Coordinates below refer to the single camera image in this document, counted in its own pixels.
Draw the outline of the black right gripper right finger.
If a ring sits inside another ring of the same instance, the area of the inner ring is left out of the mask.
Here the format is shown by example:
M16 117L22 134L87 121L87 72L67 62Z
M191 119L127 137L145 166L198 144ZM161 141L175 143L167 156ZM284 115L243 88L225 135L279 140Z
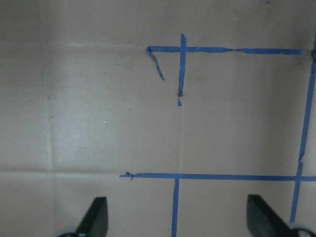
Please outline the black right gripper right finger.
M260 195L247 197L246 225L253 237L296 236Z

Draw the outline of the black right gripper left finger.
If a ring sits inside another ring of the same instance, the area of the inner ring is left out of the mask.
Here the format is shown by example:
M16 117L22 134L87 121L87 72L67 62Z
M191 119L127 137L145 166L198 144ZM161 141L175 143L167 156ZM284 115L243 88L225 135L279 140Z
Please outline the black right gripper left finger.
M75 231L76 237L105 237L108 232L106 197L96 197Z

